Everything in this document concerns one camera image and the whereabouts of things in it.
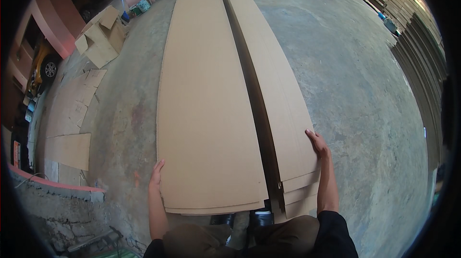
orange sign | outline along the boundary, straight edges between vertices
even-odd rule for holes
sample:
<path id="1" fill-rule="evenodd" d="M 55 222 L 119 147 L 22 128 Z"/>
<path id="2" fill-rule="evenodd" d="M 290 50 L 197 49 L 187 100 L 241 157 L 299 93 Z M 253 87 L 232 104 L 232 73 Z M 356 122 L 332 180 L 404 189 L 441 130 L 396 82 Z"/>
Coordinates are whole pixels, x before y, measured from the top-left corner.
<path id="1" fill-rule="evenodd" d="M 21 163 L 21 144 L 17 141 L 14 141 L 13 145 L 13 161 L 14 166 L 19 168 L 19 164 Z"/>

green container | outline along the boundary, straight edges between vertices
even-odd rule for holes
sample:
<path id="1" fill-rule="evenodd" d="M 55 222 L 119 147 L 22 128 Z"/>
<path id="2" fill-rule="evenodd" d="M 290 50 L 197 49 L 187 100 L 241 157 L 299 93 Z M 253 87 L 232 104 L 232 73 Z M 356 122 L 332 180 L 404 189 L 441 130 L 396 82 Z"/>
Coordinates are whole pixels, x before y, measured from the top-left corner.
<path id="1" fill-rule="evenodd" d="M 136 5 L 135 5 L 135 6 L 131 6 L 131 7 L 130 7 L 130 11 L 133 12 L 133 13 L 135 14 L 136 17 L 142 14 L 141 9 L 138 8 Z"/>

person's right hand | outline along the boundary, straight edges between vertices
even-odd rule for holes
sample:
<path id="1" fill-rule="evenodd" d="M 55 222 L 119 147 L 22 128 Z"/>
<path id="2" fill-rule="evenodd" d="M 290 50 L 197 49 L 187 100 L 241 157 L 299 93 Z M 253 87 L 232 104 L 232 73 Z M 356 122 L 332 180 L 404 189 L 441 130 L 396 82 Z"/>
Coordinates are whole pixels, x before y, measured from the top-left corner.
<path id="1" fill-rule="evenodd" d="M 317 132 L 312 132 L 309 129 L 306 129 L 305 133 L 312 140 L 312 144 L 314 144 L 314 148 L 319 153 L 320 158 L 331 155 L 330 148 L 328 148 L 328 145 L 326 145 L 322 135 Z"/>

person's left hand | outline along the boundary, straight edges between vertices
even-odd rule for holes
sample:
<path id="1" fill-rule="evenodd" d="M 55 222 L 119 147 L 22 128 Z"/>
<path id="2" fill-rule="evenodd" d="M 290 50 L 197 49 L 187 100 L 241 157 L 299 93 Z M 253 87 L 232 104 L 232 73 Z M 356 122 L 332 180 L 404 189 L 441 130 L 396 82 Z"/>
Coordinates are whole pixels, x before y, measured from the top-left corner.
<path id="1" fill-rule="evenodd" d="M 152 175 L 149 181 L 149 188 L 154 188 L 160 190 L 160 170 L 165 164 L 165 159 L 162 159 L 160 162 L 156 163 L 152 170 Z"/>

black sleeve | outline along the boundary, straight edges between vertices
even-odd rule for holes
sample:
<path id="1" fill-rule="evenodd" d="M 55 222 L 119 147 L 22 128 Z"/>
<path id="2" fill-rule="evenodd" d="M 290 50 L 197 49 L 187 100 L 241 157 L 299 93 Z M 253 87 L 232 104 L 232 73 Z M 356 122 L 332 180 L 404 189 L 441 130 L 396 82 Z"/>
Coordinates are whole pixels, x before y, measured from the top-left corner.
<path id="1" fill-rule="evenodd" d="M 144 253 L 144 258 L 166 258 L 165 251 L 163 248 L 163 240 L 153 240 Z"/>
<path id="2" fill-rule="evenodd" d="M 333 211 L 322 211 L 317 219 L 320 228 L 312 251 L 313 257 L 359 257 L 343 216 Z"/>

